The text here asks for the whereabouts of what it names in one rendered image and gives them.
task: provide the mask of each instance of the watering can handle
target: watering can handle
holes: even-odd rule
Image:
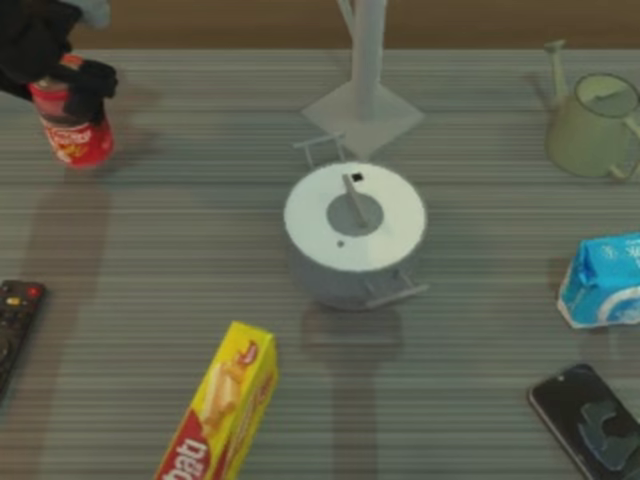
[[[640,125],[636,123],[632,116],[628,116],[624,119],[624,124],[627,126],[629,130],[631,130],[635,136],[640,140]],[[627,181],[630,180],[640,169],[640,158],[636,160],[636,163],[633,165],[631,170],[628,172],[623,172],[617,166],[611,167],[611,174],[618,180]]]

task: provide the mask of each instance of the white pot lid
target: white pot lid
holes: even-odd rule
[[[345,235],[329,221],[329,206],[346,193],[345,174],[360,174],[355,189],[382,209],[382,222],[372,233]],[[314,262],[334,270],[367,272],[397,264],[420,244],[427,211],[413,185],[397,173],[371,163],[343,162],[300,180],[287,199],[284,221],[291,241]]]

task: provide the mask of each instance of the watering can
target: watering can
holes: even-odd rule
[[[564,40],[545,45],[555,87],[555,113],[547,131],[547,154],[561,169],[580,177],[631,179],[640,157],[625,168],[631,141],[640,140],[634,113],[640,104],[636,87],[608,73],[582,77],[569,93],[560,60]]]

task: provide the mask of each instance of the watering can spout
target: watering can spout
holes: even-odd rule
[[[546,43],[544,46],[544,50],[549,54],[549,60],[551,61],[556,105],[559,105],[569,93],[567,80],[564,76],[564,67],[560,60],[560,50],[562,50],[565,43],[565,40],[556,40],[554,42]]]

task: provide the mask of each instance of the watering can opening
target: watering can opening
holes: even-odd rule
[[[582,77],[576,84],[575,94],[584,108],[606,118],[626,118],[640,104],[636,87],[624,78],[609,73]]]

